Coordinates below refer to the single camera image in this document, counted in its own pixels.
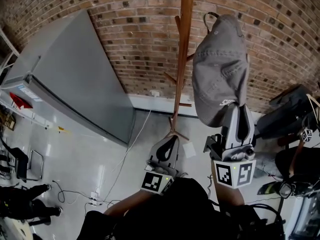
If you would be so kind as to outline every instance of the wooden coat rack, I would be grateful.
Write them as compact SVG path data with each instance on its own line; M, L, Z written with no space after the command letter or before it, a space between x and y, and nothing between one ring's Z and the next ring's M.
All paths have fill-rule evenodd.
M177 67L177 77L176 80L170 76L168 73L164 75L175 84L175 100L174 100L174 110L172 117L169 117L170 122L170 132L166 137L170 135L178 135L187 141L189 140L186 136L180 134L176 131L177 117L179 112L179 106L182 107L192 107L191 104L180 103L182 90L186 84L185 79L185 69L188 61L192 60L194 54L188 56L188 46L192 19L192 8L194 0L181 0L181 13L180 16L175 16L175 23L179 32L179 54L178 54L178 67Z

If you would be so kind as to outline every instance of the human arm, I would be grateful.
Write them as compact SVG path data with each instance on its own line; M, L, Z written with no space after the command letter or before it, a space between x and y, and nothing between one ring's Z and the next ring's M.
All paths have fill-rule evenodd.
M296 151L294 153L294 156L292 158L292 161L291 161L291 164L290 164L290 167L289 167L289 174L290 175L294 175L295 174L296 159L297 159L297 156L301 153L301 151L302 151L302 149L304 147L304 144L305 144L305 142L301 139L300 142L299 142L298 147L296 148Z
M117 202L115 205L111 206L107 209L104 214L111 216L111 217L123 217L126 211L137 207L138 205L146 202L149 200L154 194L151 192L147 192L144 190L139 190L138 192L134 193L133 195L123 199L120 202Z
M216 197L219 204L226 204L230 206L242 206L245 204L244 197L239 189L233 189L217 182L215 164L211 161L211 171L216 192Z

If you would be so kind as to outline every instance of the cap strap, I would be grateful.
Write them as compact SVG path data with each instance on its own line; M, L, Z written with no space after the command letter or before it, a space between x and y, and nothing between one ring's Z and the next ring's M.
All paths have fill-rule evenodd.
M217 19L218 19L218 17L219 17L218 14L216 14L215 12L212 12L212 11L209 11L209 12L207 12L205 15L203 15L203 22L204 22L204 25L206 26L207 34L210 33L209 27L208 27L207 22L206 22L206 16L207 16L208 14L216 17Z

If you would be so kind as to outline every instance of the white paper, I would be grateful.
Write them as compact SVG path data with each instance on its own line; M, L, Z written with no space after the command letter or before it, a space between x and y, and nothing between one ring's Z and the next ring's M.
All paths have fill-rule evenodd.
M186 144L183 144L182 146L183 146L186 158L191 158L197 155L194 144L191 141Z

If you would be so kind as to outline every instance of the gray refrigerator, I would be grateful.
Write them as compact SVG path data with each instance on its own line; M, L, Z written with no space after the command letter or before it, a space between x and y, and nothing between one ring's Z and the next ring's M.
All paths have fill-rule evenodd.
M135 118L86 10L40 29L0 86L66 131L129 143Z

